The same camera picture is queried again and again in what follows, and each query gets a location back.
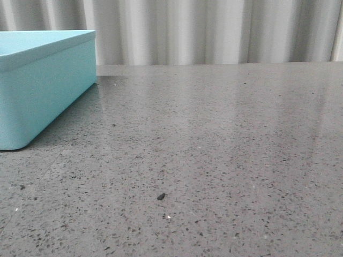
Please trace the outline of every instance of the dark speck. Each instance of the dark speck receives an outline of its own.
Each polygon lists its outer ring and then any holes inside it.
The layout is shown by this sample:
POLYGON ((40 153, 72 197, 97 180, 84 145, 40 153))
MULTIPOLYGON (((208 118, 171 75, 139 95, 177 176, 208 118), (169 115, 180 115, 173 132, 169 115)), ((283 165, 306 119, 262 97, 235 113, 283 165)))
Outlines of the dark speck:
POLYGON ((157 200, 161 201, 164 199, 165 196, 166 196, 166 194, 163 193, 163 194, 159 195, 159 197, 157 197, 157 200))

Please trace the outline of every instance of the table surface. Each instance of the table surface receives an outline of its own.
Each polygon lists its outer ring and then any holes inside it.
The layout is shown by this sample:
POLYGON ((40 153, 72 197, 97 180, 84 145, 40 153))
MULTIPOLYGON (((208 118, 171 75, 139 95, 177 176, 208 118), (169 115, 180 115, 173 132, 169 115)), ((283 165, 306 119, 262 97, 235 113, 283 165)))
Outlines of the table surface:
POLYGON ((342 63, 98 74, 0 152, 0 256, 343 255, 342 63))

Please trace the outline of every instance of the gray countertop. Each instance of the gray countertop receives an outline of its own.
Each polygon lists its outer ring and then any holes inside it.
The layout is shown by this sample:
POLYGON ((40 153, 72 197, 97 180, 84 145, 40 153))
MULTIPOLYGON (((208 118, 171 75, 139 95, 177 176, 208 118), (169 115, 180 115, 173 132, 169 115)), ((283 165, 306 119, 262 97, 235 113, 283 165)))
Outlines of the gray countertop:
POLYGON ((343 255, 342 63, 98 74, 0 152, 0 256, 343 255))

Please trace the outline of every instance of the plastic container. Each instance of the plastic container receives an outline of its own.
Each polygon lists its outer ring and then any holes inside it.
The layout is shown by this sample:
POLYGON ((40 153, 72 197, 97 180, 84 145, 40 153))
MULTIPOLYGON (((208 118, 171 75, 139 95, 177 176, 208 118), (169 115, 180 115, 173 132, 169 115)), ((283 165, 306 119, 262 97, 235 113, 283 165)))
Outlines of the plastic container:
POLYGON ((95 31, 0 32, 0 150, 25 147, 94 82, 95 31))

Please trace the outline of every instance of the white curtain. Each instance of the white curtain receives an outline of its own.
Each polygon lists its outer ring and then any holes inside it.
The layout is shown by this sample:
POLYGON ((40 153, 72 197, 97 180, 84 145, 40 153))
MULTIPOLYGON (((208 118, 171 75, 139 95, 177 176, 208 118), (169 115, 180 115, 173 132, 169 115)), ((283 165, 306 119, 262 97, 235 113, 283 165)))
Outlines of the white curtain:
POLYGON ((342 0, 0 0, 0 30, 95 29, 97 64, 343 61, 342 0))

